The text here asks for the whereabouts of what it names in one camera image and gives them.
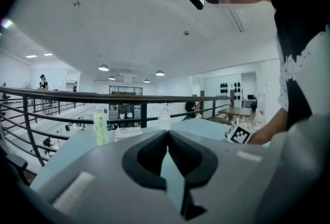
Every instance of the white bottle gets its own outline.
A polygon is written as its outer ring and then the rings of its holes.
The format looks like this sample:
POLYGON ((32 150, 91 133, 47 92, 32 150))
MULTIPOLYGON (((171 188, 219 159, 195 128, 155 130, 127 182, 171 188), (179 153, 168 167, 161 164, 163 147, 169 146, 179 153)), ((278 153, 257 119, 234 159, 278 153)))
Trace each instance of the white bottle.
POLYGON ((171 130, 170 113, 167 107, 165 107, 158 115, 159 130, 171 130))
POLYGON ((109 143, 107 117, 102 111, 102 106, 96 106, 96 112, 93 116, 94 131, 96 134, 97 145, 103 145, 109 143))

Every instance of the black and white shirt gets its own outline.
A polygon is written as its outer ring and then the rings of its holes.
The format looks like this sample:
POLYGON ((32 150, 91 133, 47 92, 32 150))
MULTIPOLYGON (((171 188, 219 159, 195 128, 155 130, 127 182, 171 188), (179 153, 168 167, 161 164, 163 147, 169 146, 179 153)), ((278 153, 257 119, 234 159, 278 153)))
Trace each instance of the black and white shirt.
POLYGON ((39 88, 41 88, 41 89, 45 89, 46 86, 48 86, 48 82, 47 82, 46 79, 45 79, 44 82, 40 81, 40 83, 39 83, 39 88))
POLYGON ((278 103, 287 129, 312 114, 330 114, 330 1, 272 0, 280 59, 278 103))

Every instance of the bottle with green liquid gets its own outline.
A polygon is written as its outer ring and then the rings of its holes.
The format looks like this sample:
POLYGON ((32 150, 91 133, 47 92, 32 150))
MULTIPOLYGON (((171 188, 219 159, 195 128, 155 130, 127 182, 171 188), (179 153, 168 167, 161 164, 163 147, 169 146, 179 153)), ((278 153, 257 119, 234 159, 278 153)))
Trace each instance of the bottle with green liquid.
POLYGON ((102 111, 101 105, 96 106, 96 112, 93 116, 93 121, 97 145, 100 146, 109 143, 107 117, 102 111))

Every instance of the fan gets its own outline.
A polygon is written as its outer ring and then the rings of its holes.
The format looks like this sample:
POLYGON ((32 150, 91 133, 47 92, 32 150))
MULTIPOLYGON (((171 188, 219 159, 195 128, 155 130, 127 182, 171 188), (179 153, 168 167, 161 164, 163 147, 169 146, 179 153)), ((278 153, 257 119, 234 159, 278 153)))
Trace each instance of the fan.
POLYGON ((23 85, 22 85, 22 88, 23 88, 23 89, 30 90, 30 89, 31 89, 31 85, 30 85, 29 82, 24 82, 23 85))

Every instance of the white cube with marker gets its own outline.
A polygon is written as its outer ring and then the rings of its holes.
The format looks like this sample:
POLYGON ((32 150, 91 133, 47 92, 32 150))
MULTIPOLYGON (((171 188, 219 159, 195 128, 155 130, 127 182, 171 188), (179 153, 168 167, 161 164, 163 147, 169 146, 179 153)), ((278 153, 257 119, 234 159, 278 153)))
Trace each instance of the white cube with marker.
POLYGON ((225 136, 230 143, 247 144, 253 132, 250 124, 236 118, 225 136))

